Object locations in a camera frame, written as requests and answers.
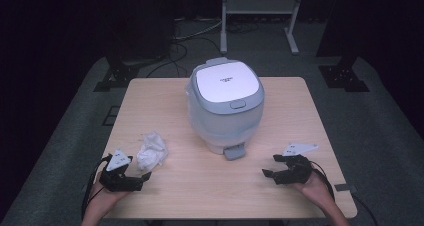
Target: gray carpet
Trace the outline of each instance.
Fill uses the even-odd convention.
[[[202,22],[178,23],[178,34],[187,35],[208,27]],[[370,208],[380,225],[424,225],[424,142],[382,85],[367,62],[358,59],[354,71],[370,89],[347,93],[329,89],[318,66],[339,58],[316,58],[325,24],[298,23],[294,36],[301,54],[293,56],[281,23],[261,23],[257,30],[228,35],[230,59],[251,66],[259,76],[299,76],[305,79],[348,184]],[[218,31],[200,37],[219,44]],[[195,39],[180,44],[187,55],[177,64],[157,69],[150,77],[188,77],[194,67],[220,57],[209,41]],[[184,55],[173,45],[171,57]],[[143,67],[145,77],[161,63]],[[100,159],[112,127],[102,126],[111,106],[119,106],[125,88],[93,92],[106,74],[108,64],[99,59],[87,74],[78,93],[14,201],[1,225],[78,225],[82,188]],[[373,225],[370,215],[357,204],[352,225]],[[323,219],[291,220],[289,225],[325,225]],[[146,225],[142,220],[105,219],[101,225]],[[165,221],[163,225],[268,225],[268,221]]]

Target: shelf leg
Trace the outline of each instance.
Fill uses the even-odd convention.
[[[227,0],[222,0],[220,51],[227,53]]]
[[[297,13],[299,12],[299,7],[300,7],[300,2],[302,0],[296,0],[294,8],[293,8],[293,13],[290,19],[290,25],[287,28],[284,28],[284,31],[286,33],[286,37],[287,37],[287,41],[289,42],[289,46],[290,46],[290,50],[292,52],[293,55],[299,55],[299,49],[297,48],[297,44],[296,41],[294,40],[293,37],[293,28],[294,28],[294,24],[296,23],[296,18],[297,18]]]

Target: rice cooker logo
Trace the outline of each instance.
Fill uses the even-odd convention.
[[[226,83],[226,82],[230,82],[232,79],[233,77],[229,77],[229,78],[220,79],[219,81]]]

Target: table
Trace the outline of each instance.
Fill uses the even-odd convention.
[[[293,37],[293,28],[299,12],[301,0],[222,0],[222,24],[220,51],[227,49],[227,14],[289,14],[289,27],[284,28],[290,50],[293,55],[299,55],[299,49]]]
[[[302,78],[260,78],[265,89],[262,121],[245,157],[227,161],[209,151],[188,121],[187,78],[134,79],[130,82],[104,156],[120,148],[136,157],[143,134],[156,131],[169,150],[143,189],[120,201],[109,218],[290,219],[319,218],[322,212],[303,195],[265,178],[261,169],[284,170],[272,155],[289,142],[314,143],[303,154],[321,165],[333,185],[345,179]],[[142,173],[134,160],[127,176]],[[348,191],[335,191],[346,217],[357,209]]]

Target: metal stand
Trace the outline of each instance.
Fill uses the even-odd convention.
[[[318,66],[329,88],[344,88],[346,92],[370,91],[352,70],[356,58],[356,55],[342,56],[337,65]]]
[[[227,14],[290,14],[289,27],[284,28],[292,54],[298,55],[293,28],[301,0],[222,0],[221,53],[227,49]]]

